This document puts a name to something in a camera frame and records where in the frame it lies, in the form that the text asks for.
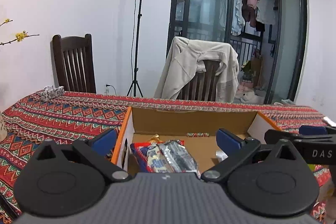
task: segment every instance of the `blue gripper pad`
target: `blue gripper pad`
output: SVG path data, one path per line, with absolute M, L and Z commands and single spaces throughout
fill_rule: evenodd
M 327 135 L 325 127 L 300 126 L 299 134 L 302 135 Z
M 245 144 L 244 140 L 224 128 L 218 129 L 216 133 L 216 142 L 218 147 L 228 156 L 241 149 Z
M 105 131 L 92 139 L 91 148 L 99 155 L 105 156 L 111 153 L 111 150 L 116 146 L 117 137 L 118 134 L 115 129 Z

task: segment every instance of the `chair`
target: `chair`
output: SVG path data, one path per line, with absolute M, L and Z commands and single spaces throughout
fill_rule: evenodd
M 180 100 L 215 101 L 216 85 L 219 76 L 216 70 L 219 67 L 218 61 L 204 60 L 206 72 L 195 74 L 194 78 L 186 84 L 178 95 Z
M 96 93 L 91 35 L 52 38 L 59 85 L 67 91 Z

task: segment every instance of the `open box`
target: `open box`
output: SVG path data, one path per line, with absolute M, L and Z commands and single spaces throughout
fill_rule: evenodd
M 134 157 L 130 157 L 130 144 L 146 142 L 158 134 L 162 141 L 184 140 L 188 152 L 194 157 L 202 173 L 218 163 L 216 132 L 219 128 L 244 139 L 252 136 L 265 143 L 268 129 L 280 130 L 264 114 L 251 112 L 172 111 L 129 107 L 118 135 L 111 162 L 131 174 L 139 172 Z M 208 133 L 209 137 L 188 137 L 188 133 Z

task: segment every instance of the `vase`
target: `vase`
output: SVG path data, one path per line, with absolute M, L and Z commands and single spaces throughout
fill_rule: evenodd
M 5 126 L 5 121 L 2 118 L 2 114 L 0 112 L 0 142 L 2 142 L 7 137 L 7 128 Z

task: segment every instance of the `tablecloth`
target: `tablecloth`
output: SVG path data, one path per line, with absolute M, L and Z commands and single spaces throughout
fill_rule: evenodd
M 161 100 L 65 92 L 63 96 L 42 102 L 36 93 L 24 97 L 3 112 L 8 129 L 0 144 L 0 192 L 21 213 L 13 196 L 13 185 L 38 145 L 46 138 L 68 144 L 78 138 L 91 139 L 107 128 L 120 129 L 128 106 L 165 110 L 261 111 L 284 131 L 297 133 L 301 125 L 325 126 L 323 115 L 306 106 L 245 105 L 218 102 Z M 320 185 L 330 172 L 317 166 Z M 324 205 L 316 207 L 316 214 Z M 10 219 L 0 208 L 0 223 Z

